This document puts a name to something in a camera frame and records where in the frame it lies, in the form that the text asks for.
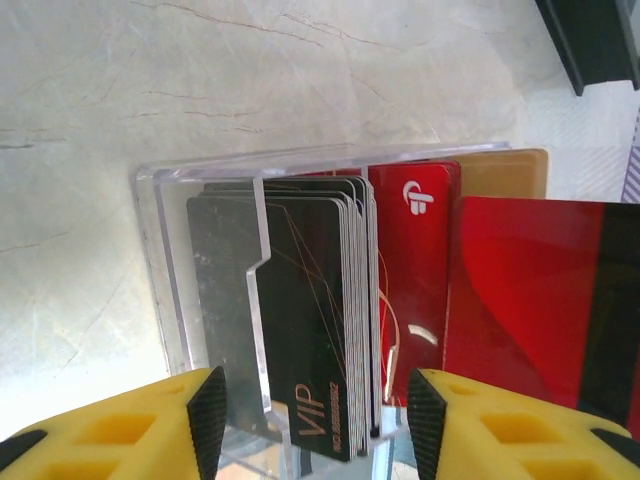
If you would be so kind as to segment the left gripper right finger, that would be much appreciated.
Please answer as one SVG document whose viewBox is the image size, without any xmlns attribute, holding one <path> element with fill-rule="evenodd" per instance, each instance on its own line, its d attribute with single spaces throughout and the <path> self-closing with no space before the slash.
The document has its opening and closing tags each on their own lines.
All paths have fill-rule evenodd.
<svg viewBox="0 0 640 480">
<path fill-rule="evenodd" d="M 620 425 L 466 377 L 415 369 L 407 419 L 421 479 L 636 479 Z"/>
</svg>

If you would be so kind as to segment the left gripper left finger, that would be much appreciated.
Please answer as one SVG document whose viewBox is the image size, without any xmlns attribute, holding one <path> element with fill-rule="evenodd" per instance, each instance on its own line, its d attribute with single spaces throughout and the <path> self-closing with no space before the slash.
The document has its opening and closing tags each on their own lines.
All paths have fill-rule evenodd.
<svg viewBox="0 0 640 480">
<path fill-rule="evenodd" d="M 227 417 L 221 367 L 37 422 L 1 443 L 4 479 L 213 479 Z"/>
</svg>

